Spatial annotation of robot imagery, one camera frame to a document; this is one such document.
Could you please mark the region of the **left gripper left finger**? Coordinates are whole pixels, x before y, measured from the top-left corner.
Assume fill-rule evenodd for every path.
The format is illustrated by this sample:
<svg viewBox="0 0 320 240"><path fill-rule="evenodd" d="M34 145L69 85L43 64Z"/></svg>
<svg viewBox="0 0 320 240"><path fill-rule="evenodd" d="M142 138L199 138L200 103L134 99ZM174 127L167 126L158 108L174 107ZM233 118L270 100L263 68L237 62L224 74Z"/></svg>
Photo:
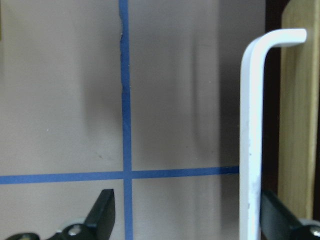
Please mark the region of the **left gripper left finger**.
<svg viewBox="0 0 320 240"><path fill-rule="evenodd" d="M83 223L73 223L58 231L55 240L108 240L116 219L113 189L101 191Z"/></svg>

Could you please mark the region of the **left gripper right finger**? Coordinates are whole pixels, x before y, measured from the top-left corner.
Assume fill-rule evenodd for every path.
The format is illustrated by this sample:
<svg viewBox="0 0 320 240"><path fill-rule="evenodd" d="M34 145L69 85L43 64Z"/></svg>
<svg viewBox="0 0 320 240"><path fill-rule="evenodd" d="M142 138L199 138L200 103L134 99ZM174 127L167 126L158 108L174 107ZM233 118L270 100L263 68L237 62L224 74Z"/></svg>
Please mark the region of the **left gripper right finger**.
<svg viewBox="0 0 320 240"><path fill-rule="evenodd" d="M261 192L260 228L267 240L318 240L320 222L298 219L271 191Z"/></svg>

